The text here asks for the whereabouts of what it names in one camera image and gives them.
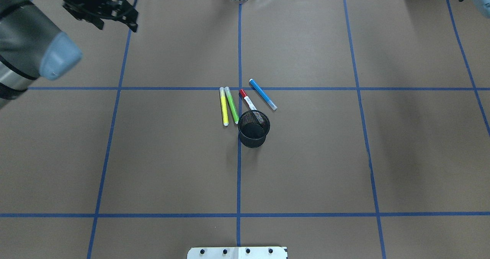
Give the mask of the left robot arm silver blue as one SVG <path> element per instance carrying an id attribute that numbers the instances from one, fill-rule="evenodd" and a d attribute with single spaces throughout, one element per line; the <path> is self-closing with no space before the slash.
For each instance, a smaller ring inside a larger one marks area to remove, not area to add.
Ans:
<path id="1" fill-rule="evenodd" d="M 63 8 L 76 20 L 103 29 L 115 20 L 137 31 L 136 4 L 127 0 L 63 0 Z M 1 107 L 25 93 L 38 78 L 56 80 L 83 57 L 80 48 L 31 0 L 0 3 Z"/>

